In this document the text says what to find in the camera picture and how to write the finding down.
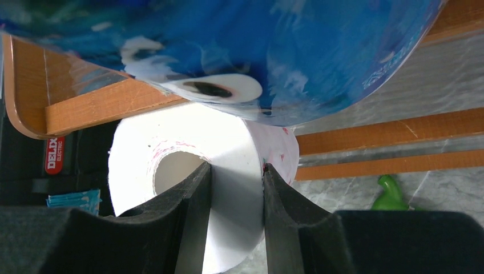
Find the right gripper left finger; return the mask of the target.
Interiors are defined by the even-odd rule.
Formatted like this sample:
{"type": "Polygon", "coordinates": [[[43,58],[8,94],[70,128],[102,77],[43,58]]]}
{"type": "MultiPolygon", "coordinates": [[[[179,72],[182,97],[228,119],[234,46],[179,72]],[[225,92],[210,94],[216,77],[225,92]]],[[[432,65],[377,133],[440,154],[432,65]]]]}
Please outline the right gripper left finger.
{"type": "Polygon", "coordinates": [[[1,207],[2,273],[201,273],[212,170],[118,217],[75,207],[1,207]]]}

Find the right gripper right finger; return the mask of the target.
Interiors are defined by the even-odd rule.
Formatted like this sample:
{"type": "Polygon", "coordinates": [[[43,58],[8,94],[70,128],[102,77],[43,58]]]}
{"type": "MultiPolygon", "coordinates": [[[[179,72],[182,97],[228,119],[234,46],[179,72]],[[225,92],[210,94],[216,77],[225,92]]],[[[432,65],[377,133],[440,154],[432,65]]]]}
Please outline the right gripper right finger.
{"type": "Polygon", "coordinates": [[[269,273],[482,273],[483,228],[446,211],[328,212],[264,166],[269,273]]]}

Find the blue paper roll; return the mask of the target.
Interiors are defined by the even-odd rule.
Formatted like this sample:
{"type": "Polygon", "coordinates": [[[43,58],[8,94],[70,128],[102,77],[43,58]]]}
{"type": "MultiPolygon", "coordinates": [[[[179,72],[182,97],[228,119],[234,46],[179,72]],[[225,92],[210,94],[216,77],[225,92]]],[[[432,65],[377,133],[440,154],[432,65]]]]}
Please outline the blue paper roll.
{"type": "Polygon", "coordinates": [[[292,126],[378,90],[444,1],[2,1],[1,30],[247,120],[292,126]]]}

